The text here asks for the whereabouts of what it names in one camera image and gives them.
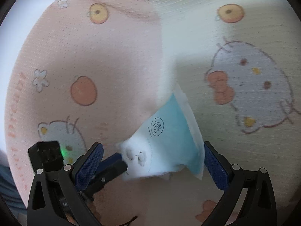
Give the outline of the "blue wet wipe packet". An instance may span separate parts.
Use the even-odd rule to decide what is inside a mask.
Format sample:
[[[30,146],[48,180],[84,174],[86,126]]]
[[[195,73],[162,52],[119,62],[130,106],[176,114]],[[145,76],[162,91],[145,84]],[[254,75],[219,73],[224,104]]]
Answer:
[[[184,168],[198,179],[203,177],[203,137],[179,85],[166,104],[118,149],[128,166],[122,175],[125,181],[167,176]]]

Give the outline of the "pink Hello Kitty bedsheet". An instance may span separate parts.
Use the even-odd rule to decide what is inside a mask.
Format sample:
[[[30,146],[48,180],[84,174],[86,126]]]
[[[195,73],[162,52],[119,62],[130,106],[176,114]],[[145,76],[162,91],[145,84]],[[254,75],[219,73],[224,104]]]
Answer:
[[[278,220],[300,200],[300,20],[288,0],[53,0],[16,54],[5,138],[20,197],[27,149],[106,156],[176,85],[201,134],[244,169],[264,167]]]

